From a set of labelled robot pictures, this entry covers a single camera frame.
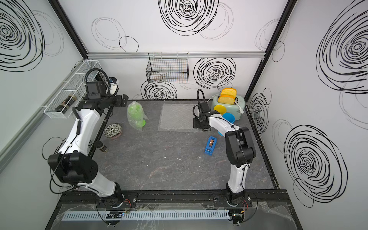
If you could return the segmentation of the blue tape dispenser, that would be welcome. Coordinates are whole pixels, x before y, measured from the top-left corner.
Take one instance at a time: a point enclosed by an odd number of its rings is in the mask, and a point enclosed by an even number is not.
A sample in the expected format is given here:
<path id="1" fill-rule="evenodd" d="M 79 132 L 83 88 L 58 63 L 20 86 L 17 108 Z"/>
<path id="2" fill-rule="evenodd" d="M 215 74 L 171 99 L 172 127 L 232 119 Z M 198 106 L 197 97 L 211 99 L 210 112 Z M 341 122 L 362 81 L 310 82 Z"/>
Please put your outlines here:
<path id="1" fill-rule="evenodd" d="M 217 138 L 213 137 L 213 136 L 210 136 L 208 141 L 207 141 L 204 153 L 207 154 L 207 155 L 212 155 L 213 152 L 214 152 L 214 149 L 216 147 L 216 143 L 217 143 Z"/>

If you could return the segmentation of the blue plastic wine glass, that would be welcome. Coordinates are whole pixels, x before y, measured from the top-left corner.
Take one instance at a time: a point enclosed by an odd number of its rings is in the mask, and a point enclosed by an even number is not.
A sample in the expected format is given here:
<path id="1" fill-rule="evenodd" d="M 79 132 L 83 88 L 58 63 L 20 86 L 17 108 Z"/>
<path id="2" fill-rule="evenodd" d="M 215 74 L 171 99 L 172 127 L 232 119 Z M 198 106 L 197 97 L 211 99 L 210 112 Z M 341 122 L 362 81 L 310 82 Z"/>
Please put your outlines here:
<path id="1" fill-rule="evenodd" d="M 220 131 L 218 130 L 218 133 L 221 136 L 224 136 L 226 131 L 231 128 L 231 125 L 233 125 L 235 116 L 231 113 L 225 113 L 222 115 L 222 119 L 219 119 L 219 121 L 221 122 L 221 129 Z"/>

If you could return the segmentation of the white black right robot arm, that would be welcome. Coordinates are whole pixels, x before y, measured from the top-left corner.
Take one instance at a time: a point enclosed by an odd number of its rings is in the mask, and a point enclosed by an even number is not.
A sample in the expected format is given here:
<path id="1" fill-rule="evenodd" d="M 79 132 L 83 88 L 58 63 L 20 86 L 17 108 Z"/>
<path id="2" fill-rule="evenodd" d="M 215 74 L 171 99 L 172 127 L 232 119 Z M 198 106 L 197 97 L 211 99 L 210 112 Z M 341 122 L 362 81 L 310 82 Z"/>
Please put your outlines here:
<path id="1" fill-rule="evenodd" d="M 214 128 L 225 138 L 226 155 L 231 163 L 230 178 L 226 186 L 226 199 L 236 206 L 245 198 L 247 171 L 256 157 L 255 145 L 247 127 L 239 127 L 212 111 L 207 102 L 198 102 L 193 108 L 193 128 Z"/>

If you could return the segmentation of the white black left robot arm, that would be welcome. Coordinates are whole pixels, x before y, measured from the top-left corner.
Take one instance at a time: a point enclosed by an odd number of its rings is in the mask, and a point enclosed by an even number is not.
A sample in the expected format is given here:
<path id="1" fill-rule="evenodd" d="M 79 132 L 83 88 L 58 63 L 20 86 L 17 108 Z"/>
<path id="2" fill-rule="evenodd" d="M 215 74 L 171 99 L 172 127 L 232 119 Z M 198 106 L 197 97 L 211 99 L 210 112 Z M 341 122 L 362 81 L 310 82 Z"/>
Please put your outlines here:
<path id="1" fill-rule="evenodd" d="M 58 180 L 94 192 L 113 208 L 123 204 L 124 195 L 118 183 L 99 172 L 97 162 L 89 156 L 88 145 L 105 109 L 125 107 L 127 101 L 125 94 L 80 101 L 72 108 L 76 121 L 66 142 L 57 154 L 48 157 L 52 175 Z"/>

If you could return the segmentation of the yellow plastic wine glass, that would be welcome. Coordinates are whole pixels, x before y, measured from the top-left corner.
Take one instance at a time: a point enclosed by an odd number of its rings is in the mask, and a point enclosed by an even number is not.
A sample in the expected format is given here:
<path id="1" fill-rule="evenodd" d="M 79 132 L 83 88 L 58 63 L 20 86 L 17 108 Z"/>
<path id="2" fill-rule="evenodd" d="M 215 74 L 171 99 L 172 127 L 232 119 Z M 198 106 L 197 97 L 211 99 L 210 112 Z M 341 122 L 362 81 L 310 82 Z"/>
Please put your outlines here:
<path id="1" fill-rule="evenodd" d="M 224 115 L 227 112 L 227 109 L 226 109 L 225 106 L 218 104 L 218 105 L 214 106 L 214 111 L 217 111 L 221 115 Z"/>

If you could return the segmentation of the front yellow toast slice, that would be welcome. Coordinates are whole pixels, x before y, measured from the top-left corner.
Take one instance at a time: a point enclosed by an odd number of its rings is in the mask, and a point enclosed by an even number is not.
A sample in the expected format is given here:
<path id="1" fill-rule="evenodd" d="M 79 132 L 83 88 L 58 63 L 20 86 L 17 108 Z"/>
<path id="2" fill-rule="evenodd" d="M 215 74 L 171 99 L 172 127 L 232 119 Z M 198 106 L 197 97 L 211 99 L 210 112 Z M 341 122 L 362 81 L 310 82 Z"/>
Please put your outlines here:
<path id="1" fill-rule="evenodd" d="M 231 95 L 220 95 L 218 98 L 218 103 L 233 105 L 235 103 L 235 98 L 235 96 Z"/>

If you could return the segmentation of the yellow toast slice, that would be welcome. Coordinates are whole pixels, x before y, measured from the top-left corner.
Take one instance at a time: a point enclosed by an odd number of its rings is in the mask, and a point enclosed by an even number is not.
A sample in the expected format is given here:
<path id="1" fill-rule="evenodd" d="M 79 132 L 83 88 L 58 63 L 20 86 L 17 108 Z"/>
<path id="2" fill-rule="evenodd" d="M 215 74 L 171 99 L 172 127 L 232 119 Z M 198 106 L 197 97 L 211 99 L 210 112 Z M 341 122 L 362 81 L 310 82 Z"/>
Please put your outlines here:
<path id="1" fill-rule="evenodd" d="M 235 103 L 235 98 L 235 96 L 231 95 L 220 95 L 218 98 L 218 103 L 233 105 Z"/>
<path id="2" fill-rule="evenodd" d="M 224 88 L 220 95 L 235 98 L 237 96 L 237 91 L 234 88 Z"/>

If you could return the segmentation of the mint green toaster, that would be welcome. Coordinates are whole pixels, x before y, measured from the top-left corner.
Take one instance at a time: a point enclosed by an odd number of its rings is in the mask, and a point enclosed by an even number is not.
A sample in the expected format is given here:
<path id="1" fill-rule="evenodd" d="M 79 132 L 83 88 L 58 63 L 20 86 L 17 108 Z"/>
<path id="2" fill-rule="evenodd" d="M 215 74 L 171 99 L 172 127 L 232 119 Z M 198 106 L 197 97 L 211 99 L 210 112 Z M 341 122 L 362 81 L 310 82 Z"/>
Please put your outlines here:
<path id="1" fill-rule="evenodd" d="M 243 97 L 241 96 L 237 96 L 235 98 L 235 103 L 233 105 L 229 105 L 229 104 L 221 104 L 218 103 L 218 98 L 220 97 L 220 94 L 216 94 L 212 97 L 212 102 L 211 102 L 211 110 L 214 110 L 214 106 L 220 104 L 226 107 L 227 112 L 226 113 L 231 113 L 235 116 L 235 120 L 239 120 L 241 115 L 244 114 L 244 108 L 245 108 L 245 100 Z"/>

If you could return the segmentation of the patterned small bowl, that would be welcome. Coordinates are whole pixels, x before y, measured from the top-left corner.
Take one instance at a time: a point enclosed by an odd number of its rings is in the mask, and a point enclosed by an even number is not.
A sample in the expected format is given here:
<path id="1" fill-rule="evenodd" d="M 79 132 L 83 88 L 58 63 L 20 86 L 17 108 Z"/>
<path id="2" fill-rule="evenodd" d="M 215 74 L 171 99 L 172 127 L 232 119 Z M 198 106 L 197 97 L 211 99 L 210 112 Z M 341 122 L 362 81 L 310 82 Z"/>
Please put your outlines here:
<path id="1" fill-rule="evenodd" d="M 122 133 L 122 126 L 118 123 L 107 126 L 104 130 L 104 136 L 109 139 L 115 139 Z"/>

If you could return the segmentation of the rear yellow toast slice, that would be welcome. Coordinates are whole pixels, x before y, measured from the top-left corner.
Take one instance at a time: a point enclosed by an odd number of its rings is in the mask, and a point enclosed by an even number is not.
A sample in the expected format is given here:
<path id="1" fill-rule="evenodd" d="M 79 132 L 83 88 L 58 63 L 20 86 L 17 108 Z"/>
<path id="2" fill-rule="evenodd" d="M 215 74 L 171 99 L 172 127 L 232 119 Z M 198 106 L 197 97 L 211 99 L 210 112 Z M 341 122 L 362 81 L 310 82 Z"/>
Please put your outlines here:
<path id="1" fill-rule="evenodd" d="M 234 88 L 224 88 L 220 95 L 235 98 L 237 96 L 237 91 Z"/>

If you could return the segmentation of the dark item in shelf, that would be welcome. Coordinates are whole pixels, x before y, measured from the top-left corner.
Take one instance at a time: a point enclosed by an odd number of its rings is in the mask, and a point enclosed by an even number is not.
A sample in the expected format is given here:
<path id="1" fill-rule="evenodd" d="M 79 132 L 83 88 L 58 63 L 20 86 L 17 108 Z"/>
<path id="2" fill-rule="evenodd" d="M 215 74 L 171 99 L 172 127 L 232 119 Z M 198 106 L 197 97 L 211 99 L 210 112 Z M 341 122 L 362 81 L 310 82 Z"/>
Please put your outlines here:
<path id="1" fill-rule="evenodd" d="M 56 112 L 66 113 L 66 111 L 71 107 L 71 105 L 76 101 L 76 96 L 69 95 L 63 102 L 55 108 Z"/>

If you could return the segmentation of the aluminium wall rail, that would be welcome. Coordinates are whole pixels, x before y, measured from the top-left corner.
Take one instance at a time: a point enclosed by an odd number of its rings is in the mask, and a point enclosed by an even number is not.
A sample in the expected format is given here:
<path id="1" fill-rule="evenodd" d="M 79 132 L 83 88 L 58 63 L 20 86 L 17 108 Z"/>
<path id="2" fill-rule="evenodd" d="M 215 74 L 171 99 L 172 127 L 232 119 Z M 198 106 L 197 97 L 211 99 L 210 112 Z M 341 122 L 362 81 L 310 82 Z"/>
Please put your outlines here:
<path id="1" fill-rule="evenodd" d="M 89 59 L 144 59 L 144 58 L 263 58 L 263 51 L 201 51 L 201 52 L 95 52 Z"/>

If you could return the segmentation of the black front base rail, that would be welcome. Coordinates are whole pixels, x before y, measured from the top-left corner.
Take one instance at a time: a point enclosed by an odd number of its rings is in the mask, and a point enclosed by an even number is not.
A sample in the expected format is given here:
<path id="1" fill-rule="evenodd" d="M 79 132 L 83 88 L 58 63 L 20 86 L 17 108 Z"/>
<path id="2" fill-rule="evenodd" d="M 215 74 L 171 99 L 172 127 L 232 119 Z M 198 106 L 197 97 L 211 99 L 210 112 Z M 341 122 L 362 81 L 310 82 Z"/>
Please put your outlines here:
<path id="1" fill-rule="evenodd" d="M 291 200 L 284 189 L 249 189 L 238 195 L 220 190 L 131 190 L 122 191 L 122 208 L 137 208 L 143 204 L 200 203 L 215 208 L 243 209 L 256 207 L 261 202 L 286 203 Z"/>

